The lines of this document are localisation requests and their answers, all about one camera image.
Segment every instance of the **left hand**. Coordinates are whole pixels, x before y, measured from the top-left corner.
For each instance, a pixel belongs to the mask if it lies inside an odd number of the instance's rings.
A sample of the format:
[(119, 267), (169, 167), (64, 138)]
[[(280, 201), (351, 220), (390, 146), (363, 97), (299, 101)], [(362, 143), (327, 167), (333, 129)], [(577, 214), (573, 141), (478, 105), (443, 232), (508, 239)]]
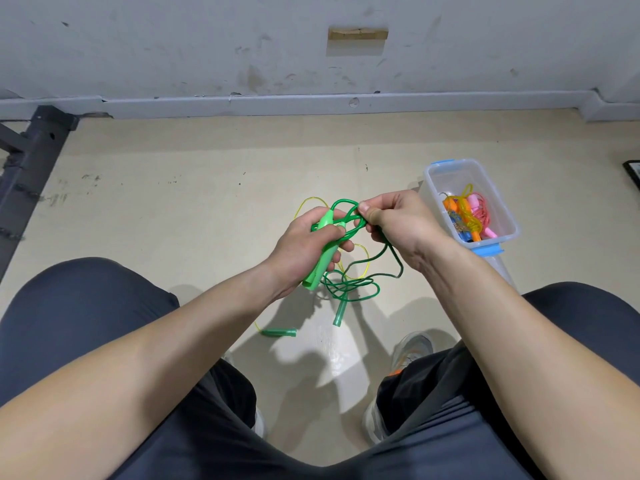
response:
[[(316, 207), (293, 220), (278, 240), (273, 252), (264, 261), (263, 264), (269, 268), (277, 281), (278, 294), (276, 299), (284, 298), (307, 277), (320, 259), (325, 245), (344, 236), (345, 229), (333, 225), (311, 232), (311, 226), (318, 222), (327, 210), (329, 209), (326, 207)], [(333, 211), (333, 220), (341, 219), (344, 216), (345, 212), (341, 210), (335, 209)], [(351, 252), (353, 243), (344, 241), (340, 243), (340, 247)], [(332, 262), (327, 266), (327, 271), (332, 271), (337, 262), (340, 262), (340, 251), (336, 251), (333, 255)]]

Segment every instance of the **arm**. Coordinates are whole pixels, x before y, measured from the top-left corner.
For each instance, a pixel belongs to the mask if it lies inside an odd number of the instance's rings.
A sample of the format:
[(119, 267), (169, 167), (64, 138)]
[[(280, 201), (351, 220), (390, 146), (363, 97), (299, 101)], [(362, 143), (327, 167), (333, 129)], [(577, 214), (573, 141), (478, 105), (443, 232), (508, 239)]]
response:
[[(640, 388), (542, 316), (438, 226), (415, 192), (360, 204), (420, 271), (549, 478), (640, 478)], [(376, 229), (368, 230), (379, 239)]]
[(324, 245), (344, 235), (336, 226), (310, 232), (325, 211), (293, 221), (260, 265), (76, 359), (0, 408), (0, 476), (108, 477), (265, 307), (302, 281)]

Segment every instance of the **black metal bar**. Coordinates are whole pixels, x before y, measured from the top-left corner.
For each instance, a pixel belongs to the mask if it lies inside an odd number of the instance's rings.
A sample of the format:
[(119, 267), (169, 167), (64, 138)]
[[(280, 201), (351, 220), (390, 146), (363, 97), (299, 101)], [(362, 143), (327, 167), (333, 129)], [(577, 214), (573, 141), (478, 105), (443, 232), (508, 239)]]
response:
[(29, 140), (20, 133), (0, 124), (0, 150), (7, 153), (25, 152), (29, 149)]
[(0, 178), (0, 280), (77, 123), (77, 116), (53, 106), (38, 106), (22, 135), (0, 125), (0, 148), (9, 149)]

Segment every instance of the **hand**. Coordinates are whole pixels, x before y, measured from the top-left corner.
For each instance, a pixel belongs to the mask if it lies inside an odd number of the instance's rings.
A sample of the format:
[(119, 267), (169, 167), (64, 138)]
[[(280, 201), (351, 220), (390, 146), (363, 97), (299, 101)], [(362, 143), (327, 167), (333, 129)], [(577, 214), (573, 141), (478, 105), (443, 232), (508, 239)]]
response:
[[(291, 293), (311, 273), (325, 245), (344, 236), (346, 231), (341, 226), (328, 225), (311, 232), (311, 226), (318, 222), (327, 210), (329, 209), (326, 207), (316, 207), (293, 220), (278, 240), (271, 255), (265, 260), (264, 264), (274, 275), (278, 286), (276, 299), (284, 298)], [(345, 215), (345, 212), (336, 209), (333, 211), (333, 220), (341, 219)], [(344, 241), (340, 243), (340, 247), (351, 252), (353, 243)], [(332, 271), (335, 263), (339, 261), (340, 251), (336, 251), (327, 270)]]
[(451, 239), (413, 190), (364, 200), (360, 202), (358, 212), (367, 220), (367, 230), (374, 241), (383, 242), (382, 229), (404, 261), (418, 271), (424, 267), (433, 245)]

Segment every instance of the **leg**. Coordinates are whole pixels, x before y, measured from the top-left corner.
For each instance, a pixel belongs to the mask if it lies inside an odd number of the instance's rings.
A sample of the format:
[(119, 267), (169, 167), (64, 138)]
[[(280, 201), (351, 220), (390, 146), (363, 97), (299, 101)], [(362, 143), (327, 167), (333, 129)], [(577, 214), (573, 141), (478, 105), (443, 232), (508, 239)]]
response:
[[(171, 293), (107, 259), (47, 269), (20, 290), (0, 321), (0, 405), (178, 306)], [(281, 469), (278, 459), (288, 458), (249, 429), (254, 421), (253, 387), (220, 360), (112, 478), (222, 479)]]
[[(640, 383), (640, 314), (612, 294), (580, 283), (557, 283), (524, 295), (540, 313), (583, 345)], [(453, 355), (468, 350), (456, 347)], [(451, 353), (412, 362), (380, 386), (378, 405), (391, 428), (435, 391), (452, 369)], [(395, 477), (542, 478), (502, 416), (480, 370), (473, 364), (459, 394), (421, 425), (370, 450), (359, 471), (393, 471)]]

